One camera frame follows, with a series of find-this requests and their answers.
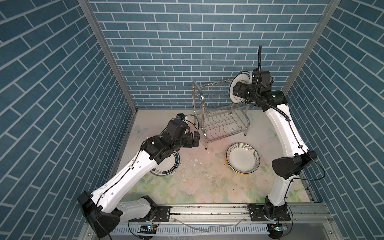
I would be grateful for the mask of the blue rimmed white plate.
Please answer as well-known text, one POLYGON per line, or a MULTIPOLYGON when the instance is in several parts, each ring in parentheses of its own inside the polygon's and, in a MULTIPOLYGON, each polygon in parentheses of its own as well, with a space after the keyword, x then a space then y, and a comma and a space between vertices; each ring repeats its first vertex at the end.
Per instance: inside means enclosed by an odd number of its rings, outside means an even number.
POLYGON ((245 101, 244 91, 252 83, 251 73, 248 71, 240 72, 230 85, 229 95, 234 104, 240 104, 245 101))

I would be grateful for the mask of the wide green band white plate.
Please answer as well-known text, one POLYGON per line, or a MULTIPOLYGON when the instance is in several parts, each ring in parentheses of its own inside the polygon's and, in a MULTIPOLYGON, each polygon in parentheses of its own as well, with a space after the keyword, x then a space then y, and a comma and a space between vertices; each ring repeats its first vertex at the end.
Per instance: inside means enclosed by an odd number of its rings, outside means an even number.
POLYGON ((150 170, 155 176, 167 176, 172 174, 180 165, 179 153, 173 153, 170 157, 164 159, 158 166, 150 170))

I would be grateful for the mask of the white plate black striped rim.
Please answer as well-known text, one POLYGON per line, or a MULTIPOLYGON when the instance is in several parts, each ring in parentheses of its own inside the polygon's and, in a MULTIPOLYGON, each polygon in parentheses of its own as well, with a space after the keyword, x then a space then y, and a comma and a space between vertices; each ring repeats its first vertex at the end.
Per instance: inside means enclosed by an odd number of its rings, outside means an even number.
POLYGON ((226 152, 226 162, 239 171, 254 173, 260 166, 260 156, 250 145, 235 143, 226 152))

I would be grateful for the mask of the yellow rimmed polka dot plate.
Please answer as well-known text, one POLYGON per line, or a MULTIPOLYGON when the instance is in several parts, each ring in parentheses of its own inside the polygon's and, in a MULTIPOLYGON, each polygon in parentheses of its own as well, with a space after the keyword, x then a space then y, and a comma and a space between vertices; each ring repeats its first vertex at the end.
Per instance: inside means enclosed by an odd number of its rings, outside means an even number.
POLYGON ((235 173, 240 174, 240 175, 249 175, 250 173, 248 171, 239 171, 233 168, 231 165, 228 165, 228 167, 235 173))

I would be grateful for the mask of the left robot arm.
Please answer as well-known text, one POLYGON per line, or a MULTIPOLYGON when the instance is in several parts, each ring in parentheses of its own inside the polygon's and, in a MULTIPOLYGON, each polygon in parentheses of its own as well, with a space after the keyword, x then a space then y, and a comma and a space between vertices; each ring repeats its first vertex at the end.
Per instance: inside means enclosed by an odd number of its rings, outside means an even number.
POLYGON ((133 159, 108 182, 89 193, 78 196, 78 204, 98 238, 109 236, 120 222, 160 220, 158 205, 149 197, 122 203, 125 194, 148 172, 177 153, 181 148, 200 145, 198 131, 191 132, 187 115, 177 114, 159 134, 147 138, 133 159))

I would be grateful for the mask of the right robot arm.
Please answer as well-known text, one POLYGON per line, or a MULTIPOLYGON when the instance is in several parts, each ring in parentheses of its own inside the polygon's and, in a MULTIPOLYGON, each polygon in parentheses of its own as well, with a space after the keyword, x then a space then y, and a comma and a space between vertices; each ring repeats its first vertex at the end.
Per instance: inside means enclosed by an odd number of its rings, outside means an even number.
POLYGON ((263 206, 264 217, 274 221, 288 210, 287 194, 301 171, 317 158, 302 140, 291 117, 285 94, 272 90, 269 71, 261 68, 262 46, 258 47, 258 66, 253 72, 240 72, 230 85, 229 95, 235 103, 260 107, 271 121, 283 149, 283 157, 272 161, 275 173, 270 193, 263 206))

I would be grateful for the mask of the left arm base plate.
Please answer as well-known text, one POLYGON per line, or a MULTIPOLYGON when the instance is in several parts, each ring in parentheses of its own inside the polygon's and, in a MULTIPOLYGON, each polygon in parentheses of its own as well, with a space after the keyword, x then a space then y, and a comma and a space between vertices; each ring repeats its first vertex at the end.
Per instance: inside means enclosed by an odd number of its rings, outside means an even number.
POLYGON ((150 222, 169 222, 171 206, 157 206, 151 209, 150 222))

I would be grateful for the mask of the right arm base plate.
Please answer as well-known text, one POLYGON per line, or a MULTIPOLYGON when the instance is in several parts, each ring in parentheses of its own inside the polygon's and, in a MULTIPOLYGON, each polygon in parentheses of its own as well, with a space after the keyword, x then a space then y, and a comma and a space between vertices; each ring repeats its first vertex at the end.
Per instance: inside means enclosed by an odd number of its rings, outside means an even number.
POLYGON ((246 209, 250 213, 250 218, 252 222, 263 222, 263 221, 274 222, 279 220, 285 220, 285 221, 291 220, 291 215, 287 205, 275 207, 271 204, 264 204, 264 205, 249 204, 247 205, 246 209))

